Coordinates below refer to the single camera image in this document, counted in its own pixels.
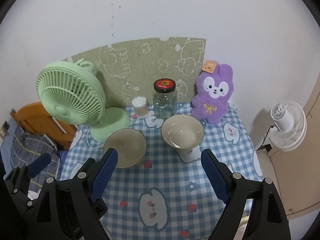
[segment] glass jar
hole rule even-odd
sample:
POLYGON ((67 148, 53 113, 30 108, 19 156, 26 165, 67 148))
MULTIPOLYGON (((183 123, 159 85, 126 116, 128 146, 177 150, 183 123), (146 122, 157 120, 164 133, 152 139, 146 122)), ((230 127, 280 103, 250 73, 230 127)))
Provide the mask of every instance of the glass jar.
POLYGON ((155 116, 167 119, 177 111, 176 83, 169 78, 159 79, 153 84, 153 104, 155 116))

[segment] screw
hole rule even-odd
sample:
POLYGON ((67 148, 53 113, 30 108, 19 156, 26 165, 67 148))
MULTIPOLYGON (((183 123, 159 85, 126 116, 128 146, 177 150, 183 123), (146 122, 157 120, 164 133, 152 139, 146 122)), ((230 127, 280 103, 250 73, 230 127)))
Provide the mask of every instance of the screw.
POLYGON ((232 176, 233 176, 235 179, 241 179, 241 174, 240 174, 240 173, 235 172, 234 174, 232 174, 232 176))
POLYGON ((268 184, 272 184, 272 179, 270 178, 265 178, 264 181, 268 184))
POLYGON ((53 177, 49 177, 49 178, 47 178, 47 180, 46 180, 46 181, 47 181, 47 183, 49 183, 49 184, 50 184, 50 183, 52 183, 52 182, 53 182, 53 177))
POLYGON ((83 178, 85 178, 85 176, 87 176, 87 174, 86 174, 85 172, 80 172, 80 173, 78 174, 78 178, 79 178, 79 179, 83 179, 83 178))

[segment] plush toy tag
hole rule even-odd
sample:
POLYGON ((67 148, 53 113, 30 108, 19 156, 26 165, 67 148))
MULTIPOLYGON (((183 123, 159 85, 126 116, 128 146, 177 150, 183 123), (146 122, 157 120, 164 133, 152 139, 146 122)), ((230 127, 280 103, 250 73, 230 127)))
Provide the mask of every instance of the plush toy tag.
POLYGON ((214 61, 207 60, 207 61, 204 63, 204 65, 203 65, 203 67, 202 67, 202 70, 203 70, 203 71, 206 71, 206 72, 208 72, 208 73, 210 73, 210 74, 212 74, 212 73, 214 72, 217 64, 218 64, 218 63, 216 63, 216 62, 214 62, 214 61))

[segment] blue checkered tablecloth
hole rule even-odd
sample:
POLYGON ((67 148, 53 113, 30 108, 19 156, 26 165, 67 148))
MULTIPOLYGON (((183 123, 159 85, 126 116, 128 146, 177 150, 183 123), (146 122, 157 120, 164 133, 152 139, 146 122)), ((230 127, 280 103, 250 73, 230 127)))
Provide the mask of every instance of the blue checkered tablecloth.
MULTIPOLYGON (((262 180, 255 170, 254 147, 234 106, 229 106, 218 125, 202 120, 205 134, 200 147, 182 156, 162 140, 162 120, 152 115, 152 106, 146 119, 137 119, 131 107, 126 110, 132 117, 130 127, 145 136, 147 151, 139 166, 115 169, 103 194, 108 212, 100 221, 111 239, 207 238, 224 204, 217 199, 199 160, 206 148, 233 172, 262 180)), ((177 114, 190 113, 190 103, 178 103, 177 114)), ((100 160, 102 147, 91 137, 89 127, 80 126, 60 180, 70 179, 88 158, 100 160)), ((244 215, 250 206, 247 201, 244 215)))

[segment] cotton swab container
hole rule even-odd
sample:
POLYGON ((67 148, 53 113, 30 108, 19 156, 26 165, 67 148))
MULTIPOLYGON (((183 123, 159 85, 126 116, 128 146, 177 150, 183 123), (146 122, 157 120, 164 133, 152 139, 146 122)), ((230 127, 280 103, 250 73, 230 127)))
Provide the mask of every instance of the cotton swab container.
POLYGON ((137 118, 146 118, 149 114, 147 99, 145 97, 136 97, 132 100, 132 106, 137 118))

